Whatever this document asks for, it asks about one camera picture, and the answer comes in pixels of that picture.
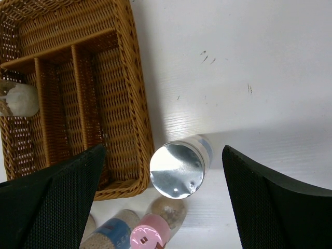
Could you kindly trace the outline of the pink lid spice jar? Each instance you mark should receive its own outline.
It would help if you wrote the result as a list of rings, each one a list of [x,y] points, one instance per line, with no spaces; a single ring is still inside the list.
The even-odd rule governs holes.
[[[159,197],[146,211],[130,235],[131,248],[165,248],[187,215],[183,200]]]

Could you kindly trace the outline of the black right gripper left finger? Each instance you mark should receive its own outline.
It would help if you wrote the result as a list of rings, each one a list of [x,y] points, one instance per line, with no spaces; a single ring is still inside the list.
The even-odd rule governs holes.
[[[1,248],[79,248],[104,160],[100,144],[1,183]]]

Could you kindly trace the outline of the blue label shaker silver lid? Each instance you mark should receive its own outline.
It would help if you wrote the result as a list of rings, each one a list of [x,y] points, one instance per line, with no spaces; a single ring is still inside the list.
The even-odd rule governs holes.
[[[185,199],[202,186],[212,159],[211,143],[203,135],[168,142],[150,160],[150,180],[163,196]]]

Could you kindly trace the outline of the yellow lid spice jar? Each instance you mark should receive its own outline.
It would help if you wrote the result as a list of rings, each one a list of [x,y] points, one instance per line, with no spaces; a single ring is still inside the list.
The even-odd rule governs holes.
[[[95,229],[96,229],[95,220],[93,216],[89,214],[81,242],[83,242],[90,234],[92,234],[95,231]]]

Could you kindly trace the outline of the brown wicker divided basket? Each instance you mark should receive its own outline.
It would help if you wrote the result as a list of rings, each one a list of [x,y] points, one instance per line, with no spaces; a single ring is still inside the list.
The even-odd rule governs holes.
[[[129,1],[1,1],[1,78],[39,112],[2,117],[8,180],[103,144],[96,201],[141,194],[154,143]]]

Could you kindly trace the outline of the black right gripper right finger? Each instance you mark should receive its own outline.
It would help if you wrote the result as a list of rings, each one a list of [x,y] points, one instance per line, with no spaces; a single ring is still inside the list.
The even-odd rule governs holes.
[[[243,248],[331,248],[331,190],[226,145],[222,162]]]

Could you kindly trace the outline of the black top glass condiment bottle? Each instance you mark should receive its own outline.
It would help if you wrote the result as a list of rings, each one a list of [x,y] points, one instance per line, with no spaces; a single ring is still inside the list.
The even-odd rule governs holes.
[[[2,117],[32,117],[38,110],[36,87],[1,79]]]

